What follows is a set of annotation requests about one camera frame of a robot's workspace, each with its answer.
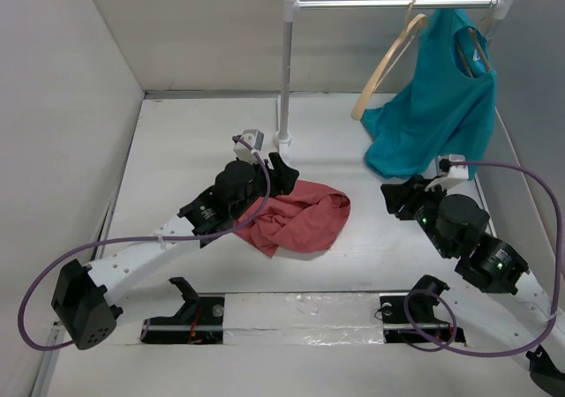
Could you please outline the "red t shirt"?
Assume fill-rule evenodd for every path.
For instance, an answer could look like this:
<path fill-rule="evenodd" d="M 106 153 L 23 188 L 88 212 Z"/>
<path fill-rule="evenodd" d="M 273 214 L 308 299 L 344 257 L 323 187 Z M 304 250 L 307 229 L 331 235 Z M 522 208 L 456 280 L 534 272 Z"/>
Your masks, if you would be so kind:
<path fill-rule="evenodd" d="M 270 258 L 280 249 L 327 251 L 343 230 L 350 210 L 344 192 L 298 180 L 291 194 L 270 198 L 260 214 L 235 235 Z"/>

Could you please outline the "light wooden hanger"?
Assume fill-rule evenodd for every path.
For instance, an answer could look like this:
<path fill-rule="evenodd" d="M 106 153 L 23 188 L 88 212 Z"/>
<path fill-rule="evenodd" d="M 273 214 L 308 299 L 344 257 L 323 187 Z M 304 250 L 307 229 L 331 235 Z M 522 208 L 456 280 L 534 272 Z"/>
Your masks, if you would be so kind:
<path fill-rule="evenodd" d="M 412 9 L 418 0 L 411 0 L 407 6 L 404 17 L 404 27 L 392 45 L 389 47 L 385 56 L 380 60 L 372 76 L 369 78 L 357 102 L 355 103 L 350 117 L 355 121 L 360 121 L 371 97 L 375 94 L 387 75 L 396 66 L 397 62 L 418 37 L 420 31 L 428 25 L 428 17 L 425 14 L 417 14 L 411 17 Z"/>

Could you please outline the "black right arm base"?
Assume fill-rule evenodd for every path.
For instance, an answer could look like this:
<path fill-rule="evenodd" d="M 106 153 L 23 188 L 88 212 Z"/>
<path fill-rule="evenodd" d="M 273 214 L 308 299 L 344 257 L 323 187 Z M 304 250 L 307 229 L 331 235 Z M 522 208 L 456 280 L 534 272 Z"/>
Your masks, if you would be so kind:
<path fill-rule="evenodd" d="M 424 275 L 418 280 L 413 289 L 424 289 L 440 295 L 449 290 L 448 285 L 431 275 Z M 403 310 L 405 297 L 408 291 L 385 292 L 379 294 L 380 308 L 374 317 L 382 322 L 383 335 L 386 343 L 424 344 L 427 340 L 419 335 L 408 322 Z M 409 309 L 414 321 L 426 332 L 436 339 L 447 341 L 453 332 L 456 332 L 455 343 L 465 343 L 463 329 L 437 319 L 433 309 L 439 302 L 432 296 L 417 295 L 410 299 Z"/>

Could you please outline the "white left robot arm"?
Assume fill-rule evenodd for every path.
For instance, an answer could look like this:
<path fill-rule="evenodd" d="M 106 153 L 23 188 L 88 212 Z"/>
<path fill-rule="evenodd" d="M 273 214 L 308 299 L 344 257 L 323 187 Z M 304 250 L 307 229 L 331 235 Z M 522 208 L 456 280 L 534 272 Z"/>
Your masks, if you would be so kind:
<path fill-rule="evenodd" d="M 184 277 L 171 277 L 152 287 L 140 283 L 177 258 L 230 233 L 254 203 L 290 194 L 298 177 L 298 171 L 277 153 L 265 161 L 232 161 L 213 185 L 181 207 L 153 236 L 87 266 L 76 259 L 65 264 L 51 305 L 72 343 L 79 350 L 93 348 L 118 326 L 138 320 L 192 321 L 200 297 Z"/>

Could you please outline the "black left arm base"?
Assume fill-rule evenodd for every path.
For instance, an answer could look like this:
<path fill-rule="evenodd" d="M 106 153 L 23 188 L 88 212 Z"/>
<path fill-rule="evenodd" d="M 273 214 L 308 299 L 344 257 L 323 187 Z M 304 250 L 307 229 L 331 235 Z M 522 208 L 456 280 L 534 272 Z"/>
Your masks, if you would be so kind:
<path fill-rule="evenodd" d="M 223 344 L 225 295 L 199 295 L 182 277 L 173 277 L 169 283 L 179 290 L 183 304 L 170 317 L 146 319 L 140 341 L 155 345 Z"/>

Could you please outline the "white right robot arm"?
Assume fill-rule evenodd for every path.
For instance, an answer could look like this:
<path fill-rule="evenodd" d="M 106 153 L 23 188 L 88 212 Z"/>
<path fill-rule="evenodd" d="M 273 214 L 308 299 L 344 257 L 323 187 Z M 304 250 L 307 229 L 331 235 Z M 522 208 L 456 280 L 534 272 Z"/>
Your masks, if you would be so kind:
<path fill-rule="evenodd" d="M 470 197 L 449 194 L 432 180 L 414 176 L 380 188 L 386 208 L 401 221 L 416 221 L 443 258 L 471 287 L 503 306 L 507 315 L 487 313 L 464 301 L 446 283 L 423 276 L 412 289 L 407 309 L 428 320 L 440 309 L 469 333 L 499 349 L 501 357 L 524 359 L 532 381 L 551 396 L 564 394 L 564 321 L 555 311 L 527 262 L 508 243 L 487 233 L 489 214 Z"/>

